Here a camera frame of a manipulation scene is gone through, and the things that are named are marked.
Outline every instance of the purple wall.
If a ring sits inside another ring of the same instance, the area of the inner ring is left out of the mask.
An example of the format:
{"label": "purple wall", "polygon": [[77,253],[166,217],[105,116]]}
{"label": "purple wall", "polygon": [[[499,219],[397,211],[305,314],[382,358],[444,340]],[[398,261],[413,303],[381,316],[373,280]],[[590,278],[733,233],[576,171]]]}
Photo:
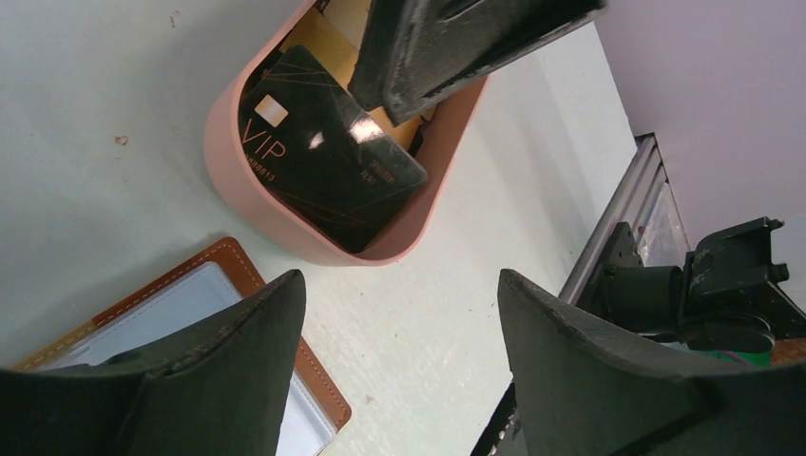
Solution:
{"label": "purple wall", "polygon": [[692,246],[806,213],[806,1],[611,0],[596,28],[633,132],[658,135]]}

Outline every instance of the black cylinder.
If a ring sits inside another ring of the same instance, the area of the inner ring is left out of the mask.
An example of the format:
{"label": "black cylinder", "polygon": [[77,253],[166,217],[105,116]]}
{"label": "black cylinder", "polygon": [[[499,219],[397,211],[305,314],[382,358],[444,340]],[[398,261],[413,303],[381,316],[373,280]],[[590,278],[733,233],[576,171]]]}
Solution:
{"label": "black cylinder", "polygon": [[610,275],[606,303],[616,325],[634,333],[670,333],[677,326],[682,271],[677,266],[625,268]]}

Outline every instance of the pink container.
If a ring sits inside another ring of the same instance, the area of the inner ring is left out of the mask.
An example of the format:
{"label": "pink container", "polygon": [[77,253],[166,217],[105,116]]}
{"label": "pink container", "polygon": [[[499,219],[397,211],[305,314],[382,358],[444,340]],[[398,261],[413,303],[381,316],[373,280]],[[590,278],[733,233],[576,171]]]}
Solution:
{"label": "pink container", "polygon": [[213,104],[204,130],[204,161],[221,197],[239,215],[298,257],[324,266],[382,266],[404,257],[423,236],[486,79],[439,104],[423,131],[424,142],[416,158],[428,172],[428,183],[366,250],[349,254],[265,190],[240,145],[238,104],[246,79],[312,4],[306,0],[295,11]]}

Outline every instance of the white table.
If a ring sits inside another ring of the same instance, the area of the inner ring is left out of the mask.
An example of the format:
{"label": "white table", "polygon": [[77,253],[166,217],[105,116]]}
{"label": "white table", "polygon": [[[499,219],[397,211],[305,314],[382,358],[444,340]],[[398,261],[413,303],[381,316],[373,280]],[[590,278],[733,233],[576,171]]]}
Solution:
{"label": "white table", "polygon": [[635,152],[596,31],[492,77],[409,257],[329,269],[242,222],[202,161],[207,111],[281,3],[0,5],[0,362],[227,234],[266,279],[306,275],[304,336],[354,410],[325,455],[468,454],[510,379],[499,269],[558,292]]}

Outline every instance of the black card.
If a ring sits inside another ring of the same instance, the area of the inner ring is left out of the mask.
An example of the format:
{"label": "black card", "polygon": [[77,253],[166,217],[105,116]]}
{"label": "black card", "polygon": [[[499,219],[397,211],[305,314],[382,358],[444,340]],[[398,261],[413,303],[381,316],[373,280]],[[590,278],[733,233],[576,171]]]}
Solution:
{"label": "black card", "polygon": [[304,47],[256,71],[239,107],[255,175],[344,250],[364,250],[425,184],[425,169]]}

